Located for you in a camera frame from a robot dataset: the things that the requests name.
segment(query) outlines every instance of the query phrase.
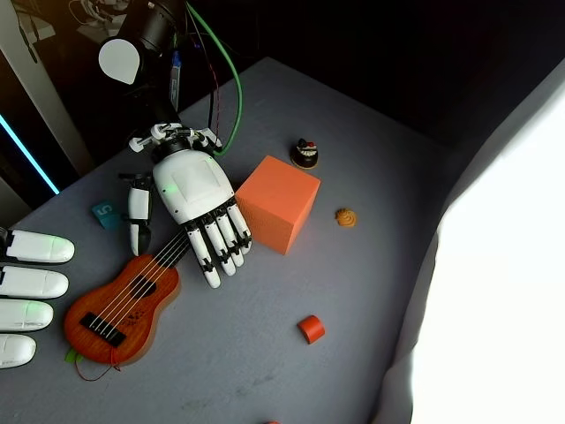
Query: green cable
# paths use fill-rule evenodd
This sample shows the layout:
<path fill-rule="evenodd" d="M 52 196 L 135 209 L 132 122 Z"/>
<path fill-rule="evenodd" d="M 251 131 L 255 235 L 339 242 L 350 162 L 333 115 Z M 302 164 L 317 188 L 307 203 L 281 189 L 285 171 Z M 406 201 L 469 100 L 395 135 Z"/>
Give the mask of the green cable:
<path fill-rule="evenodd" d="M 214 34 L 214 31 L 212 31 L 212 28 L 210 28 L 210 26 L 208 26 L 206 21 L 198 14 L 197 11 L 194 10 L 194 8 L 192 6 L 190 6 L 188 4 L 188 2 L 185 2 L 185 4 L 186 4 L 186 8 L 188 9 L 188 12 L 191 13 L 194 16 L 194 18 L 196 18 L 196 20 L 199 21 L 199 23 L 202 25 L 202 27 L 210 35 L 212 40 L 214 40 L 215 45 L 220 50 L 223 57 L 226 59 L 226 62 L 228 62 L 228 65 L 230 66 L 230 69 L 231 69 L 231 73 L 233 73 L 233 78 L 236 81 L 236 86 L 237 86 L 236 122 L 234 123 L 233 128 L 231 129 L 231 134 L 230 134 L 230 137 L 228 138 L 228 142 L 226 143 L 226 145 L 219 152 L 214 152 L 215 156 L 224 156 L 226 154 L 226 152 L 228 151 L 228 149 L 230 148 L 231 142 L 236 137 L 237 130 L 239 129 L 239 123 L 241 121 L 241 112 L 244 108 L 244 98 L 243 98 L 244 94 L 243 94 L 243 90 L 241 89 L 241 81 L 239 80 L 239 75 L 237 75 L 236 67 L 233 65 L 233 62 L 231 62 L 230 55 L 225 50 L 225 48 L 222 46 L 222 42 L 220 42 L 218 37 L 216 37 L 216 35 Z"/>

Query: led light strip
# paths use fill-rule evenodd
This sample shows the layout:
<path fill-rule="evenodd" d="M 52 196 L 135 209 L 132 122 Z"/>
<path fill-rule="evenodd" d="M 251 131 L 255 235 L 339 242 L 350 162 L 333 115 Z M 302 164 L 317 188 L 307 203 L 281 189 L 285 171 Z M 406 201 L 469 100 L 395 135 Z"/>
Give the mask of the led light strip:
<path fill-rule="evenodd" d="M 16 143 L 16 146 L 18 146 L 19 150 L 21 150 L 21 153 L 23 153 L 24 156 L 27 158 L 27 160 L 34 166 L 35 170 L 37 170 L 37 173 L 39 175 L 41 175 L 41 178 L 43 178 L 43 180 L 47 183 L 49 188 L 51 190 L 53 190 L 53 193 L 59 194 L 59 190 L 55 187 L 55 185 L 49 179 L 49 177 L 47 176 L 45 171 L 41 168 L 41 166 L 39 166 L 39 164 L 35 161 L 34 157 L 31 155 L 31 153 L 29 153 L 29 150 L 27 150 L 26 146 L 24 146 L 24 143 L 22 143 L 19 140 L 16 133 L 10 128 L 10 126 L 8 125 L 8 123 L 6 122 L 6 120 L 4 119 L 2 114 L 0 114 L 0 124 L 6 130 L 8 135 L 10 135 L 11 139 L 14 140 L 14 143 Z"/>

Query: ukulele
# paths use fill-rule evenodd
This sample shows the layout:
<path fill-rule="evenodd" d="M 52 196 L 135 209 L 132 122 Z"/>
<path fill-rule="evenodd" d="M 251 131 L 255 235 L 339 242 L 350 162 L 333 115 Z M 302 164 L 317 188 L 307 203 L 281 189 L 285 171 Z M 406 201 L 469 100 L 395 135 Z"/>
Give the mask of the ukulele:
<path fill-rule="evenodd" d="M 113 282 L 78 299 L 64 318 L 71 346 L 90 360 L 112 366 L 143 356 L 161 311 L 179 292 L 174 267 L 189 249 L 182 230 L 155 257 L 135 257 Z"/>

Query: ukulele body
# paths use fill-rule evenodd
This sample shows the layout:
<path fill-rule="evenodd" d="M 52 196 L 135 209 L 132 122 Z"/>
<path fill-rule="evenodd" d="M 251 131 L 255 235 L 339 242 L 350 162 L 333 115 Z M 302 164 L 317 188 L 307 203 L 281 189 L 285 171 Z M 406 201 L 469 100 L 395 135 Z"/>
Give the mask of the ukulele body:
<path fill-rule="evenodd" d="M 113 282 L 71 306 L 64 334 L 90 360 L 110 365 L 134 362 L 152 344 L 159 315 L 179 289 L 176 269 L 160 266 L 149 254 L 136 257 Z"/>

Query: gray table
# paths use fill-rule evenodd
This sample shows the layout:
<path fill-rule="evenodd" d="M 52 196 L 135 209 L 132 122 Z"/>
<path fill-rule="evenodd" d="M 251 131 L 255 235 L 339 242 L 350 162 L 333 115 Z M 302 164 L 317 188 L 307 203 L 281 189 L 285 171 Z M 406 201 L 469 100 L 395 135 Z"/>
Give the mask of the gray table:
<path fill-rule="evenodd" d="M 290 254 L 255 243 L 234 277 L 213 291 L 192 254 L 178 265 L 179 297 L 165 310 L 141 360 L 83 382 L 64 362 L 62 320 L 81 294 L 110 281 L 130 259 L 125 226 L 105 231 L 90 213 L 99 201 L 126 209 L 120 171 L 149 170 L 147 155 L 124 151 L 17 227 L 71 239 L 74 259 L 55 269 L 71 281 L 50 301 L 55 319 L 33 333 L 34 360 L 0 372 L 0 422 L 343 424 L 366 422 L 394 352 L 403 311 L 433 230 L 429 210 L 441 151 L 423 136 L 320 83 L 264 59 L 242 75 L 245 111 L 230 153 L 219 162 L 236 186 L 265 155 L 286 162 L 289 145 L 315 140 L 322 181 Z M 221 134 L 233 117 L 233 85 L 222 89 Z M 186 110 L 193 127 L 207 100 Z M 335 223 L 338 208 L 358 226 Z M 159 201 L 156 251 L 176 226 Z M 307 345 L 296 323 L 309 314 L 327 334 Z M 83 361 L 86 375 L 103 367 Z"/>

